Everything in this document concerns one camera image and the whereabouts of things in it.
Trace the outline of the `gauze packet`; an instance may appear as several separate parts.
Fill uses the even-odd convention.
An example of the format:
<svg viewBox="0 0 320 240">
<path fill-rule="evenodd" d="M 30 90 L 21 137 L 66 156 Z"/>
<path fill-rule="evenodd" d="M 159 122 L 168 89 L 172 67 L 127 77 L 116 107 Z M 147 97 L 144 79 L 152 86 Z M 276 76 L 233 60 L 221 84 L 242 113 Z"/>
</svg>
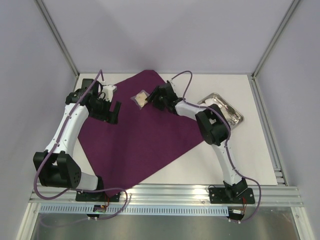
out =
<svg viewBox="0 0 320 240">
<path fill-rule="evenodd" d="M 132 101 L 135 102 L 135 104 L 142 109 L 147 103 L 148 100 L 147 98 L 150 96 L 149 93 L 147 93 L 146 91 L 142 90 L 140 91 L 138 94 L 136 94 L 135 96 L 131 97 L 130 99 Z"/>
<path fill-rule="evenodd" d="M 238 119 L 236 112 L 232 109 L 223 108 L 221 111 L 228 122 L 236 121 Z"/>
</svg>

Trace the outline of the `purple cloth mat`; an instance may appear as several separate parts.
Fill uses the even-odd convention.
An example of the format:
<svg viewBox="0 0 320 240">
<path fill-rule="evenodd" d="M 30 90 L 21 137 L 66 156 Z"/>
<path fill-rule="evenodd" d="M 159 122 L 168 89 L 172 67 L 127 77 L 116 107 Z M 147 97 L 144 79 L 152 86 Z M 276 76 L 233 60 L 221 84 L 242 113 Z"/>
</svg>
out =
<svg viewBox="0 0 320 240">
<path fill-rule="evenodd" d="M 139 108 L 133 101 L 140 91 L 151 93 L 163 83 L 154 70 L 119 82 L 113 97 L 121 103 L 118 123 L 89 117 L 80 130 L 79 143 L 109 197 L 139 184 L 203 141 L 195 120 L 151 104 Z"/>
</svg>

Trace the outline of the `steel instrument tray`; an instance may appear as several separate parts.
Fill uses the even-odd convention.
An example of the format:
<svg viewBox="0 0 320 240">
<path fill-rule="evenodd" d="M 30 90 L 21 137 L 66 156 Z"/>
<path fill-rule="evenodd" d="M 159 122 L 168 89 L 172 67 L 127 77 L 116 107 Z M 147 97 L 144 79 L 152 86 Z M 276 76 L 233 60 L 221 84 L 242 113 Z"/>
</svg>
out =
<svg viewBox="0 0 320 240">
<path fill-rule="evenodd" d="M 203 106 L 216 104 L 220 108 L 223 116 L 230 125 L 231 130 L 234 130 L 236 127 L 238 127 L 245 119 L 238 110 L 236 110 L 230 103 L 228 103 L 221 95 L 216 92 L 207 95 L 197 104 Z"/>
</svg>

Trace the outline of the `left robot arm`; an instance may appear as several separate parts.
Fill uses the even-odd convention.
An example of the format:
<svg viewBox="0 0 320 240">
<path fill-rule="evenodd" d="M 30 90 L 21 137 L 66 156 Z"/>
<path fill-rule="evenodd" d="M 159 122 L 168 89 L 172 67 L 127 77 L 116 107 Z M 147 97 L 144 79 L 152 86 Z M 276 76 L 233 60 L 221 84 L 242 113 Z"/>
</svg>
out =
<svg viewBox="0 0 320 240">
<path fill-rule="evenodd" d="M 117 124 L 121 103 L 117 101 L 110 110 L 116 90 L 115 85 L 102 85 L 86 78 L 81 88 L 66 97 L 63 117 L 53 139 L 44 151 L 34 154 L 37 182 L 45 187 L 85 190 L 95 201 L 104 197 L 105 188 L 99 184 L 98 176 L 81 170 L 74 159 L 74 148 L 87 118 Z"/>
</svg>

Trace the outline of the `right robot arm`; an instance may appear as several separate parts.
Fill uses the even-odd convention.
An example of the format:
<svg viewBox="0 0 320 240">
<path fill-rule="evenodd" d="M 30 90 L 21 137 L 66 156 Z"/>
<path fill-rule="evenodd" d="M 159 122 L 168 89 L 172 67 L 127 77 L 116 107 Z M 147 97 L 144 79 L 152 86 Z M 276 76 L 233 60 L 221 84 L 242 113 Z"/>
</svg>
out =
<svg viewBox="0 0 320 240">
<path fill-rule="evenodd" d="M 238 202 L 244 196 L 248 185 L 232 161 L 233 154 L 228 146 L 231 127 L 219 106 L 188 102 L 184 97 L 177 96 L 169 82 L 157 86 L 145 100 L 161 111 L 166 109 L 172 114 L 197 122 L 203 140 L 213 148 L 217 156 L 227 200 L 232 203 Z"/>
</svg>

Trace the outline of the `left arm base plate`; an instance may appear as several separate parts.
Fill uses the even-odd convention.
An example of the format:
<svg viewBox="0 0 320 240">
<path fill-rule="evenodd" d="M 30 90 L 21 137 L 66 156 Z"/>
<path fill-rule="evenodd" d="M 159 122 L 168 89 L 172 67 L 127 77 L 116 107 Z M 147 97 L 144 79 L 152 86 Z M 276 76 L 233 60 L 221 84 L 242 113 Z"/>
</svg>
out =
<svg viewBox="0 0 320 240">
<path fill-rule="evenodd" d="M 125 189 L 120 187 L 112 187 L 96 190 L 76 189 L 75 200 L 77 202 L 107 202 L 118 203 L 120 201 L 121 192 Z"/>
</svg>

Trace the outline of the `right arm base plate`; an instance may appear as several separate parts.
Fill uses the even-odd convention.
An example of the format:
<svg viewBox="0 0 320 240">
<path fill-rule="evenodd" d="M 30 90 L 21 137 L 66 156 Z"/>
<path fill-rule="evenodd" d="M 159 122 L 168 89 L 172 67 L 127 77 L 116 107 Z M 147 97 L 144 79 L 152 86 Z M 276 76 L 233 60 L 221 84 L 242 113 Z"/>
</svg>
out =
<svg viewBox="0 0 320 240">
<path fill-rule="evenodd" d="M 241 192 L 236 192 L 232 197 L 229 197 L 224 187 L 209 186 L 208 196 L 211 204 L 253 205 L 256 203 L 255 196 L 251 188 L 247 188 Z"/>
</svg>

